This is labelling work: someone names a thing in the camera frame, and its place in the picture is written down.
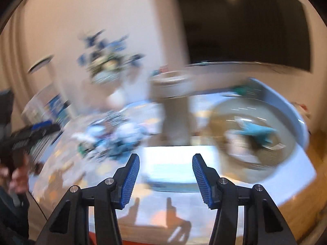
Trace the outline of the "person's left hand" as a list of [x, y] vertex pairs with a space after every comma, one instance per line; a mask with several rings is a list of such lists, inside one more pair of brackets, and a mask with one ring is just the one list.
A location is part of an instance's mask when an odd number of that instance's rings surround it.
[[20, 195], [29, 191], [30, 174], [39, 175], [44, 163], [34, 162], [26, 150], [19, 150], [15, 157], [18, 165], [12, 164], [12, 159], [1, 159], [1, 180], [10, 192]]

